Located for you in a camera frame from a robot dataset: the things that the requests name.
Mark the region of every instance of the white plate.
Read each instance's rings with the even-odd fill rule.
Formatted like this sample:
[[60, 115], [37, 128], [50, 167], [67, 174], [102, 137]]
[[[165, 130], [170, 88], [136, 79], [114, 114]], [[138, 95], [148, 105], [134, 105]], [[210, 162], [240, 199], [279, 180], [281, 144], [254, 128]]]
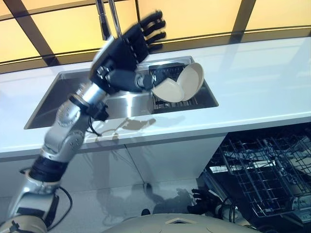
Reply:
[[190, 100], [200, 90], [203, 82], [204, 72], [199, 63], [192, 63], [186, 66], [177, 79], [177, 83], [185, 93], [182, 101]]
[[185, 97], [185, 93], [181, 87], [170, 78], [167, 78], [158, 86], [153, 88], [152, 92], [161, 100], [171, 103], [180, 102]]

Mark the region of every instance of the orange window pane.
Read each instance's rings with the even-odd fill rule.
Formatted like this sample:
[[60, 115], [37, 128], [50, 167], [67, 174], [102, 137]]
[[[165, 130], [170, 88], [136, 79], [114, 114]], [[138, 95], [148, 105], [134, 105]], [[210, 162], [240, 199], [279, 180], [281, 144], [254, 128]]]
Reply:
[[257, 0], [247, 30], [311, 25], [311, 0]]
[[6, 7], [3, 1], [0, 1], [0, 16], [10, 15], [10, 10]]
[[163, 12], [166, 39], [231, 32], [241, 0], [138, 0], [140, 17]]
[[43, 8], [48, 6], [56, 6], [73, 2], [86, 2], [86, 0], [22, 0], [27, 10]]
[[[134, 0], [116, 2], [116, 8], [123, 31], [137, 22]], [[105, 9], [116, 36], [107, 4]], [[89, 50], [104, 44], [95, 5], [36, 14], [32, 18], [54, 53]]]
[[0, 62], [39, 56], [15, 19], [0, 22]]

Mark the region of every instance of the robot finger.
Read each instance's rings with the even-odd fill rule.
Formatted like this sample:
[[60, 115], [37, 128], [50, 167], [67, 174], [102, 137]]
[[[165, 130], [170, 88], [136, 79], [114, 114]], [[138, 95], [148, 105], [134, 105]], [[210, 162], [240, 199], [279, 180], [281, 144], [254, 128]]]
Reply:
[[144, 18], [142, 21], [140, 21], [140, 25], [142, 28], [145, 28], [148, 26], [149, 23], [151, 22], [157, 22], [158, 20], [161, 20], [163, 14], [161, 11], [156, 11], [155, 13], [147, 16], [146, 18]]
[[146, 30], [143, 31], [144, 36], [148, 36], [151, 33], [153, 33], [155, 30], [164, 28], [166, 22], [164, 21], [160, 21], [160, 22], [156, 22], [154, 25], [150, 26], [149, 28], [147, 28]]
[[159, 34], [156, 34], [153, 37], [149, 38], [148, 40], [146, 40], [146, 43], [147, 43], [147, 45], [149, 45], [149, 44], [154, 43], [156, 40], [163, 39], [164, 37], [166, 37], [165, 32], [159, 33]]

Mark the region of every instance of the cabinet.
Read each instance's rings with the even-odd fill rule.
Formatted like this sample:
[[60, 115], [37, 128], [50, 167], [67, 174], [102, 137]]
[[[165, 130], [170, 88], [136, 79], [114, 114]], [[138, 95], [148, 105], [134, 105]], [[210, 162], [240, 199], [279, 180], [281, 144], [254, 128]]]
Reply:
[[[120, 145], [80, 153], [70, 162], [62, 186], [76, 192], [198, 178], [225, 135]], [[0, 197], [15, 194], [23, 179], [18, 171], [30, 167], [35, 159], [11, 160], [0, 162]]]
[[[23, 175], [35, 159], [0, 162], [0, 197], [15, 194]], [[142, 183], [124, 145], [112, 150], [77, 154], [68, 165], [62, 186], [69, 192], [120, 187]]]
[[126, 145], [145, 183], [198, 178], [226, 133], [158, 143]]
[[68, 191], [85, 191], [142, 183], [124, 145], [114, 150], [77, 154], [63, 177]]

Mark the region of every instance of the faucet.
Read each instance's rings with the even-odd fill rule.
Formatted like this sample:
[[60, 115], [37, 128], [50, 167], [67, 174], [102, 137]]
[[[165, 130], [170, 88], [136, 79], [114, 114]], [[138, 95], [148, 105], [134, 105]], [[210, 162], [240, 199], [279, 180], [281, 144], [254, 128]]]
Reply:
[[[109, 7], [111, 10], [112, 18], [113, 18], [113, 23], [115, 25], [115, 29], [117, 31], [118, 37], [122, 36], [121, 33], [121, 28], [119, 24], [119, 19], [118, 19], [118, 14], [115, 6], [114, 0], [108, 0]], [[102, 37], [103, 40], [108, 40], [108, 37], [111, 35], [108, 20], [106, 17], [105, 9], [104, 9], [104, 4], [102, 0], [96, 0], [96, 7], [99, 15], [99, 21], [101, 24], [101, 29], [102, 29]]]

